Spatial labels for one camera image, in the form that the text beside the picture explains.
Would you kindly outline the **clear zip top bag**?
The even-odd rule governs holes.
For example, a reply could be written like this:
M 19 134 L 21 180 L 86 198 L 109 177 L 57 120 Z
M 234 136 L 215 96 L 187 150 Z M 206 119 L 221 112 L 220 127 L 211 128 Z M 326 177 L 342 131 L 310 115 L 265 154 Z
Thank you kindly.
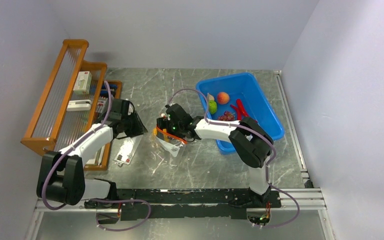
M 173 158 L 181 157 L 188 142 L 168 133 L 166 129 L 160 129 L 157 126 L 155 128 L 157 129 L 157 135 L 154 135 L 156 144 L 168 152 Z

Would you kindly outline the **green fake fruit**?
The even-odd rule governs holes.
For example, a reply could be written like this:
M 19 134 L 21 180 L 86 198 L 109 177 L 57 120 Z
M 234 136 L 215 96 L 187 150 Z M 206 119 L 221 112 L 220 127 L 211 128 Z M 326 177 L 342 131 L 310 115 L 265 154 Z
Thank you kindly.
M 218 110 L 217 102 L 215 100 L 210 100 L 208 102 L 208 109 L 211 115 L 215 114 Z

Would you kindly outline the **fake garlic bulb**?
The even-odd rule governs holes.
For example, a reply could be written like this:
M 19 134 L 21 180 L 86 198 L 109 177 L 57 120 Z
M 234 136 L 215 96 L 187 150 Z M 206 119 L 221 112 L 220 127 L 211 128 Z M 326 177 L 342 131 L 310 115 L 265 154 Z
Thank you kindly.
M 215 101 L 214 96 L 211 95 L 210 93 L 208 93 L 208 94 L 206 95 L 206 98 L 207 98 L 207 100 L 208 100 L 209 102 L 211 102 L 211 101 Z

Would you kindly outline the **red fake grape bunch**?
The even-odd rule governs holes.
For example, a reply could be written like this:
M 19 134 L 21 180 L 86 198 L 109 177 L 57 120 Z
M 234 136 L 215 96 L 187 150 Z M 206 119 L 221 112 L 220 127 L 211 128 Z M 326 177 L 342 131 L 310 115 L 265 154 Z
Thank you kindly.
M 232 122 L 235 121 L 236 115 L 230 111 L 225 111 L 222 115 L 220 115 L 217 120 L 218 121 L 224 121 L 224 122 Z

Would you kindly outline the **fake peach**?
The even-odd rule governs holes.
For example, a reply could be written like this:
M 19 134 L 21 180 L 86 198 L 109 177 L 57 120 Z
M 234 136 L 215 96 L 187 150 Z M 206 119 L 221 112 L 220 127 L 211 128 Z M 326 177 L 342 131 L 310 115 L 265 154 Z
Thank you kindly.
M 230 96 L 226 92 L 219 92 L 216 96 L 216 100 L 220 105 L 225 105 L 230 101 Z

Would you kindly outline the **red fake chili pepper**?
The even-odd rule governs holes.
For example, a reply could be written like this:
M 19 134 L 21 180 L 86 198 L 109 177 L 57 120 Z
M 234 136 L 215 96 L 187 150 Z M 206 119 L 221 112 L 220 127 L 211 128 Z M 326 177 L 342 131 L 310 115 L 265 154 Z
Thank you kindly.
M 236 100 L 236 115 L 237 119 L 240 121 L 243 117 L 248 117 L 249 114 L 247 113 L 243 102 L 240 99 Z

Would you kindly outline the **blue plastic bin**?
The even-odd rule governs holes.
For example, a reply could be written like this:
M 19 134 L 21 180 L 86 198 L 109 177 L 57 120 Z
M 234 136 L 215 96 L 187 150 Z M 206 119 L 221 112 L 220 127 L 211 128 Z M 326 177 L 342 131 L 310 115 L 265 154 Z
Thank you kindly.
M 274 141 L 280 140 L 284 136 L 283 125 L 264 95 L 257 79 L 251 73 L 243 72 L 201 80 L 195 87 L 204 95 L 211 94 L 215 98 L 219 92 L 226 92 L 230 96 L 230 101 L 227 104 L 217 103 L 216 113 L 208 113 L 208 119 L 218 120 L 218 117 L 223 115 L 225 111 L 236 115 L 235 110 L 230 105 L 237 106 L 236 100 L 240 99 L 249 117 L 256 120 Z

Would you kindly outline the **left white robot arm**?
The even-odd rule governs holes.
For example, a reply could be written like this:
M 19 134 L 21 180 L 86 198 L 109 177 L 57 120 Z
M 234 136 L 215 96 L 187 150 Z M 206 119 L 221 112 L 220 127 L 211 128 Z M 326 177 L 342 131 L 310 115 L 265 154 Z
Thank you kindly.
M 86 179 L 84 167 L 98 150 L 123 134 L 134 138 L 147 133 L 134 104 L 126 99 L 109 99 L 104 112 L 91 128 L 59 151 L 48 151 L 41 159 L 36 194 L 50 210 L 74 206 L 83 200 L 100 202 L 106 208 L 119 200 L 116 184 L 103 179 Z

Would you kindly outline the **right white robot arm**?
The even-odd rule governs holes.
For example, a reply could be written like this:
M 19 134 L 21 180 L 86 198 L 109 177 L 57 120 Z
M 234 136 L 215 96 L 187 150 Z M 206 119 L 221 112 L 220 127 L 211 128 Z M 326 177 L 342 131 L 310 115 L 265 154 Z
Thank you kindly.
M 162 138 L 184 143 L 195 140 L 219 140 L 230 143 L 249 168 L 250 202 L 262 207 L 269 200 L 268 163 L 275 157 L 274 141 L 255 119 L 235 121 L 211 120 L 207 116 L 192 117 L 179 104 L 167 105 L 156 119 L 156 131 Z

